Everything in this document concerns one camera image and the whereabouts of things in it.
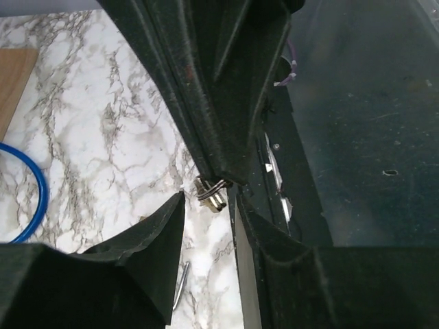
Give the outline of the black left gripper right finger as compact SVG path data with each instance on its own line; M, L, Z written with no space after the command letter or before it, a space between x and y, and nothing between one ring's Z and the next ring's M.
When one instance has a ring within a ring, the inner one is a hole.
M246 328L437 328L435 247L308 247L241 191L235 251Z

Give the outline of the brass padlock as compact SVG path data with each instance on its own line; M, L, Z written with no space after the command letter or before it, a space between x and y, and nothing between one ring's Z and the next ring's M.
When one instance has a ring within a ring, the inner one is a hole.
M174 303L173 303L173 306L172 306L172 311L173 312L177 309L177 307L178 307L178 305L179 305L179 303L181 301L182 294L183 294L183 291L184 291L185 286L186 286L187 276L188 276L188 273L189 273L190 266L191 266L191 262L187 261L185 263L184 267L183 267L182 275L181 275L181 278L180 278L180 282L178 284L178 288L177 288L177 291L176 291L176 294L175 294L175 298L174 298Z

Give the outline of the silver key with ring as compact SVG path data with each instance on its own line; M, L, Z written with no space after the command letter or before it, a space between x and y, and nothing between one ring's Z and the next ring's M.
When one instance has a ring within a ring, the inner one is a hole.
M222 195L222 190L232 186L231 182L219 180L212 183L198 175L194 180L197 199L214 213L219 213L227 206L226 198Z

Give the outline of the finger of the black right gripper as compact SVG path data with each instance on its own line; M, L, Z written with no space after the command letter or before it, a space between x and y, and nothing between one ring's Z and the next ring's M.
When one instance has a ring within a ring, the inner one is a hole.
M223 180L245 184L259 114L302 1L186 1L197 123Z
M197 123L196 69L185 22L186 1L99 3L150 74L165 100L200 175L220 180Z

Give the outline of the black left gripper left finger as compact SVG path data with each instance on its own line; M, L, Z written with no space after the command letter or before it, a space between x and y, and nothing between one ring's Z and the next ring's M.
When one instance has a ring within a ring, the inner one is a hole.
M1 246L2 328L164 328L171 323L185 195L81 254Z

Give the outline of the wooden board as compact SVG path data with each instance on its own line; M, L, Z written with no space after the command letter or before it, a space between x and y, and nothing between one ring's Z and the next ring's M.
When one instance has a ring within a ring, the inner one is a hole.
M1 49L1 141L38 58L36 49Z

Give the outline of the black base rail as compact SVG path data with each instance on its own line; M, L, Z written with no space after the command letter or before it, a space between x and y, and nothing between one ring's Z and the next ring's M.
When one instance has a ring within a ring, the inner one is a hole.
M261 122L257 151L271 206L269 221L305 245L332 246L286 86L268 90Z

